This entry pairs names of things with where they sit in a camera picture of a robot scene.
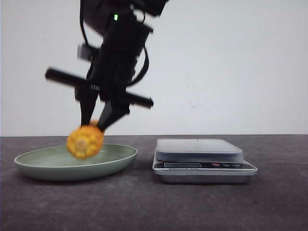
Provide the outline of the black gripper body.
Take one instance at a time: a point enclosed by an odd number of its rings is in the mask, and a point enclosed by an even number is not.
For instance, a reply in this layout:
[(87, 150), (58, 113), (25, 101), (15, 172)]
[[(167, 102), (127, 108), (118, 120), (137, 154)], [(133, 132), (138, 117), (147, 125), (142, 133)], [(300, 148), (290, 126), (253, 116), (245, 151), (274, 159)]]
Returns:
[(145, 55), (143, 67), (135, 75), (135, 66), (145, 47), (152, 28), (137, 20), (132, 10), (114, 12), (103, 36), (101, 48), (92, 57), (90, 74), (86, 79), (64, 73), (54, 68), (47, 69), (45, 78), (74, 87), (87, 87), (100, 93), (104, 101), (120, 101), (152, 107), (151, 98), (128, 93), (126, 88), (139, 82), (149, 67)]

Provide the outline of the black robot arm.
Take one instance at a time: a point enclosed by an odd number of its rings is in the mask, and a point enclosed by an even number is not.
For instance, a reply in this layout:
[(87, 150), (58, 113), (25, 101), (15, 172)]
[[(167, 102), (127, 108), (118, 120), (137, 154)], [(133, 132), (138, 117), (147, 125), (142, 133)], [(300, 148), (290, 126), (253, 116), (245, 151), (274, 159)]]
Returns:
[(149, 68), (145, 59), (141, 71), (135, 66), (142, 52), (146, 52), (146, 40), (153, 29), (139, 21), (134, 14), (160, 16), (164, 0), (83, 0), (80, 3), (80, 26), (88, 25), (103, 37), (101, 47), (84, 42), (78, 48), (78, 57), (90, 62), (86, 78), (80, 78), (60, 70), (49, 68), (45, 77), (75, 88), (75, 98), (80, 103), (81, 124), (88, 125), (96, 100), (105, 106), (97, 127), (104, 131), (118, 119), (130, 113), (129, 107), (137, 104), (152, 107), (153, 101), (127, 92), (127, 87), (139, 82)]

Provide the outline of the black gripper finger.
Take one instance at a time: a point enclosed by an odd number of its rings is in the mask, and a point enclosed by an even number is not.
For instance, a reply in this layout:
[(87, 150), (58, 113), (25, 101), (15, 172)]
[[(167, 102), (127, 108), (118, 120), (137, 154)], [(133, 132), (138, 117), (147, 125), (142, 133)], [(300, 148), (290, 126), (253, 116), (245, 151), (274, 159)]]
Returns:
[(93, 89), (76, 89), (76, 100), (80, 103), (81, 125), (88, 125), (96, 104), (98, 92)]
[(128, 103), (107, 101), (98, 120), (97, 127), (100, 131), (105, 131), (110, 125), (129, 113)]

